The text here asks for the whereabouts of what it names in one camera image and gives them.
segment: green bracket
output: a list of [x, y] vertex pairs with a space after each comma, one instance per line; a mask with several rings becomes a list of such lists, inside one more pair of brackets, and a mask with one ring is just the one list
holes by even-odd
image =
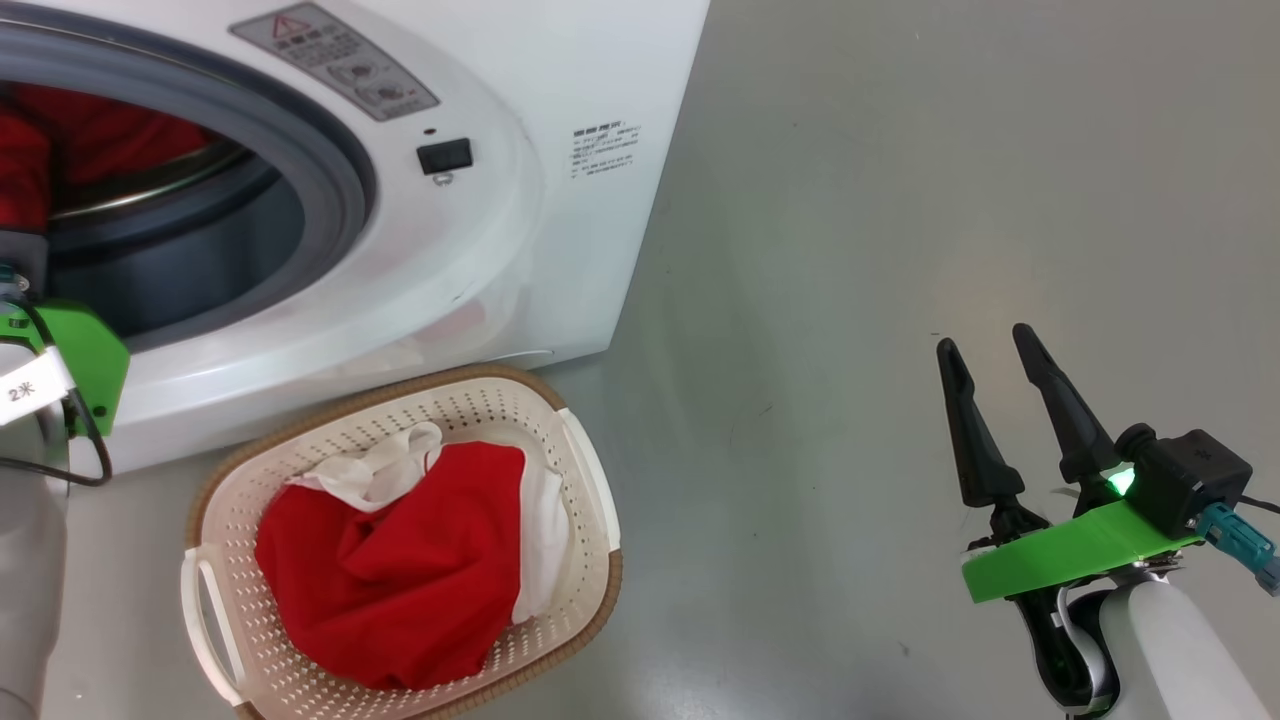
[[1119, 501], [979, 555], [961, 571], [978, 603], [1106, 573], [1198, 539], [1171, 541]]
[[[129, 372], [129, 351], [115, 333], [83, 305], [65, 300], [46, 300], [37, 305], [49, 325], [58, 351], [76, 380], [102, 436], [111, 433], [115, 413]], [[10, 307], [0, 319], [0, 340], [19, 341], [42, 351], [44, 341], [26, 313]], [[84, 434], [84, 423], [76, 421], [76, 434]]]

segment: washing machine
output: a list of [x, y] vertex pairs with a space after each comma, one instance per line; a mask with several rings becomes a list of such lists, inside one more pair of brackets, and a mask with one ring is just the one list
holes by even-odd
[[[468, 363], [604, 350], [707, 0], [0, 1], [0, 82], [218, 138], [64, 193], [51, 293], [133, 351], [129, 470]], [[92, 452], [73, 465], [93, 471]]]

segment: white cloth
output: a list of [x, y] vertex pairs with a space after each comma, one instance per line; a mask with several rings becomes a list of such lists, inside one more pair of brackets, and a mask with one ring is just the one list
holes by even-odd
[[360, 455], [326, 457], [287, 483], [328, 492], [361, 512], [372, 512], [413, 489], [440, 456], [443, 439], [435, 423], [419, 423]]
[[[321, 460], [287, 483], [328, 492], [356, 510], [372, 512], [413, 489], [440, 456], [442, 441], [439, 427], [419, 423], [361, 455]], [[564, 479], [540, 461], [541, 452], [521, 442], [494, 445], [515, 446], [525, 454], [520, 478], [520, 594], [511, 609], [515, 625], [550, 609], [568, 552], [568, 512], [561, 500]]]

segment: gray warning sticker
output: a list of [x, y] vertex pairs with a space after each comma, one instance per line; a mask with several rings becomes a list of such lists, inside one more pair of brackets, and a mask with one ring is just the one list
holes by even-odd
[[311, 3], [233, 24], [230, 31], [306, 70], [378, 122], [440, 104], [380, 47]]
[[640, 126], [622, 120], [576, 129], [568, 177], [577, 179], [621, 170], [635, 163], [635, 146], [639, 143]]

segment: laundry basket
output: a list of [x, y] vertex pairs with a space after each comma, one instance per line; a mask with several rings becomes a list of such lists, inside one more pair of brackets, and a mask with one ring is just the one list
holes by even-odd
[[[508, 628], [479, 675], [426, 691], [372, 691], [329, 675], [289, 642], [253, 557], [257, 524], [289, 477], [332, 455], [367, 450], [424, 420], [438, 424], [445, 442], [489, 438], [541, 447], [548, 465], [564, 478], [570, 555], [550, 610]], [[241, 717], [262, 720], [452, 717], [586, 646], [608, 620], [622, 585], [617, 514], [582, 425], [538, 378], [502, 366], [452, 370], [378, 389], [237, 452], [196, 498], [187, 547], [182, 602], [196, 657]], [[197, 574], [207, 585], [204, 597]], [[219, 661], [209, 625], [221, 634], [230, 667]]]

